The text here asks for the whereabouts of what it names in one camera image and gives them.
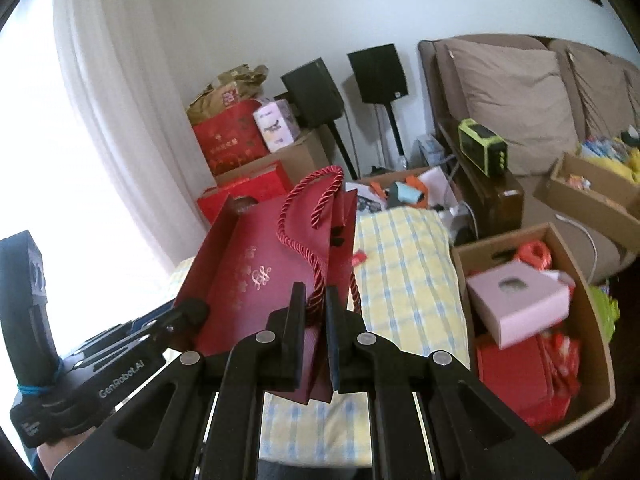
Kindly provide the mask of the person's left hand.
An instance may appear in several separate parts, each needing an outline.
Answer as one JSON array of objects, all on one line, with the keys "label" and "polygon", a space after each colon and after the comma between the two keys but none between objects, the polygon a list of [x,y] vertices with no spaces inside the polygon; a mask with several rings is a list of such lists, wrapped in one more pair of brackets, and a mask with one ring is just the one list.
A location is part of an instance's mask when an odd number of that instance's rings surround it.
[{"label": "person's left hand", "polygon": [[44,472],[51,477],[52,472],[61,460],[73,452],[75,448],[88,439],[94,432],[96,427],[91,427],[82,434],[63,438],[54,443],[43,443],[37,448],[37,455],[43,466]]}]

